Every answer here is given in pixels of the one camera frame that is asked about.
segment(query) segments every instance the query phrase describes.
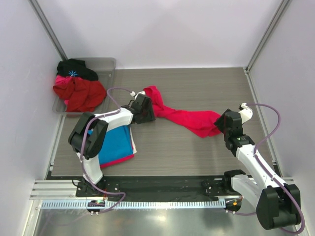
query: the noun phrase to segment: plastic bin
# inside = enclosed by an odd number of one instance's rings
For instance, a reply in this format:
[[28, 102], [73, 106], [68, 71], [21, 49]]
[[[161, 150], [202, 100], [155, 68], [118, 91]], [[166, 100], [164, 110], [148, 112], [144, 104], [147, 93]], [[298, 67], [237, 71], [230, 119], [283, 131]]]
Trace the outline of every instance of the plastic bin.
[[[108, 90], [114, 84], [116, 60], [114, 58], [76, 58], [84, 60], [86, 67], [95, 71], [98, 75], [98, 80], [103, 84], [104, 88]], [[109, 106], [109, 99], [104, 101], [95, 108], [94, 114], [105, 113]], [[79, 116], [82, 112], [66, 112], [66, 105], [63, 100], [56, 96], [53, 111], [63, 116]]]

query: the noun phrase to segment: blue cloth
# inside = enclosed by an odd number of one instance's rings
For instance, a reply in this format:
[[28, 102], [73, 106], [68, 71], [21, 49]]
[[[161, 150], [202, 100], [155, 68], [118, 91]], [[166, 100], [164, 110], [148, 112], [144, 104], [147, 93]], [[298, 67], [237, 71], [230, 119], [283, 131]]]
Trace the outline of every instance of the blue cloth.
[[127, 125], [108, 131], [98, 154], [99, 164], [107, 164], [133, 154], [130, 130]]

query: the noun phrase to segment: black garment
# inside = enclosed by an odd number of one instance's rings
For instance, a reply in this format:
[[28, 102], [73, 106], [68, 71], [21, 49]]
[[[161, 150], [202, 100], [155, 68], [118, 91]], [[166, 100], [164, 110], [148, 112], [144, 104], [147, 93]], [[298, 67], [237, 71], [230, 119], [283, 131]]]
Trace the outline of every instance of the black garment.
[[66, 61], [60, 61], [57, 66], [57, 70], [57, 75], [61, 75], [63, 77], [74, 76], [90, 81], [98, 80], [98, 76], [95, 71], [88, 69], [85, 66], [85, 61], [83, 60], [69, 59]]

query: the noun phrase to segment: white wall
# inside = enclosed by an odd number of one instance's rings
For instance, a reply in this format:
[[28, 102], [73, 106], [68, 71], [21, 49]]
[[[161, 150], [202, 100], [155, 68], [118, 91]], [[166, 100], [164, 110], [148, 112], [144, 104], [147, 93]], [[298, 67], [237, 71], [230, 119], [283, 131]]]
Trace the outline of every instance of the white wall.
[[52, 85], [60, 58], [27, 0], [2, 1], [0, 15], [0, 235], [20, 236], [59, 120]]
[[281, 0], [38, 0], [68, 57], [246, 66]]
[[[301, 190], [302, 207], [315, 235], [315, 2], [292, 1], [252, 69], [262, 103], [276, 107], [282, 124], [273, 137], [282, 171]], [[264, 112], [268, 128], [276, 116]]]

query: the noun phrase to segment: white panel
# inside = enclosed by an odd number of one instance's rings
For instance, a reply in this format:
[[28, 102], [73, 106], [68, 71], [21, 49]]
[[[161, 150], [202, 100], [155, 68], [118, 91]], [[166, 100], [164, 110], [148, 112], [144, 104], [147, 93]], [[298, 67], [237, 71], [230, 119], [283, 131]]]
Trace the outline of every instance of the white panel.
[[[251, 72], [259, 101], [282, 115], [272, 140], [282, 171], [301, 190], [310, 235], [315, 235], [314, 12], [313, 0], [292, 1]], [[276, 116], [263, 114], [270, 131]]]
[[280, 0], [39, 0], [68, 57], [118, 68], [245, 66]]
[[1, 1], [0, 15], [0, 235], [20, 236], [59, 120], [52, 85], [60, 58], [27, 0]]

